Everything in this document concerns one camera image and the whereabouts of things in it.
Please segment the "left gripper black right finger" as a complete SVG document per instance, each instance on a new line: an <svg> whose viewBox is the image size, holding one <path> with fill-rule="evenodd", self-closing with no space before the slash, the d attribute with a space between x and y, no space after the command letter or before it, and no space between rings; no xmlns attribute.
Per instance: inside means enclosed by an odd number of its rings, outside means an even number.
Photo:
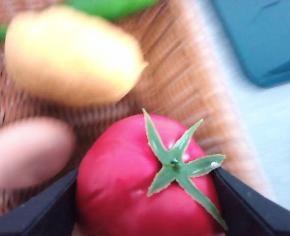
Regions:
<svg viewBox="0 0 290 236"><path fill-rule="evenodd" d="M219 167L212 171L227 236L290 236L290 211Z"/></svg>

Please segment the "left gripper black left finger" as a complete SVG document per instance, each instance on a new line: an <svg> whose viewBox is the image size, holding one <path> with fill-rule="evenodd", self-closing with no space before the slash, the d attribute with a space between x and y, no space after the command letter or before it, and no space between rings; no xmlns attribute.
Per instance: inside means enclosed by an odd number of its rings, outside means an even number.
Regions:
<svg viewBox="0 0 290 236"><path fill-rule="evenodd" d="M0 236L70 236L78 169L0 217Z"/></svg>

